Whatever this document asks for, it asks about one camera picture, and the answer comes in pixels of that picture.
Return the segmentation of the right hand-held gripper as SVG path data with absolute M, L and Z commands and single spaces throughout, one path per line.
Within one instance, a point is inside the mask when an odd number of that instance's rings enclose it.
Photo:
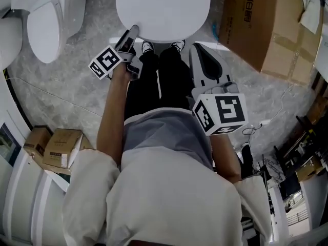
M 231 82 L 226 61 L 211 48 L 193 43 L 189 63 L 195 87 L 198 87 L 192 90 L 195 100 L 192 111 L 205 135 L 232 133 L 248 124 L 245 96 L 239 93 L 237 84 Z

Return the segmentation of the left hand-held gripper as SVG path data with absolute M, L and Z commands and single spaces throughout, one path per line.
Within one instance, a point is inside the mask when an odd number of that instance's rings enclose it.
M 140 78 L 143 63 L 136 56 L 134 49 L 135 40 L 139 35 L 139 26 L 133 25 L 119 39 L 115 47 L 107 46 L 89 63 L 88 67 L 99 79 L 112 78 L 113 70 L 120 64 L 125 63 L 126 69 L 132 80 Z

